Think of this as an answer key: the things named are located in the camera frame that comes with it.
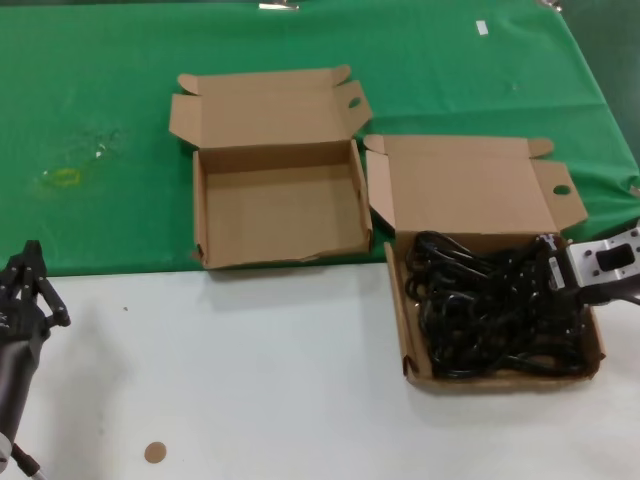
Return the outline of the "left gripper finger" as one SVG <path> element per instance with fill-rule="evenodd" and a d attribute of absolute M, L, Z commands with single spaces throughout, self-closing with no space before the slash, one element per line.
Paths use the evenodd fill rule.
<path fill-rule="evenodd" d="M 21 300 L 37 304 L 37 297 L 40 296 L 51 310 L 51 315 L 45 318 L 47 327 L 70 326 L 66 305 L 47 278 L 41 243 L 27 240 L 22 252 L 12 256 L 9 263 L 13 276 L 11 285 L 20 290 Z"/>

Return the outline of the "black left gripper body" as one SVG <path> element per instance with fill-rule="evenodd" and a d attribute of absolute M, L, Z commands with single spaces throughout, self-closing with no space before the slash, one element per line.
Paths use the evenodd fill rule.
<path fill-rule="evenodd" d="M 1 284 L 1 345 L 50 337 L 49 324 L 38 306 L 39 291 L 32 272 Z"/>

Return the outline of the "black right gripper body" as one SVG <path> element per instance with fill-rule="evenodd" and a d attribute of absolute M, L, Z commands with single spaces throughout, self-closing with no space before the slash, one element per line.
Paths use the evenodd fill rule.
<path fill-rule="evenodd" d="M 581 313 L 585 306 L 581 287 L 568 256 L 568 247 L 557 236 L 537 236 L 538 303 L 545 313 Z"/>

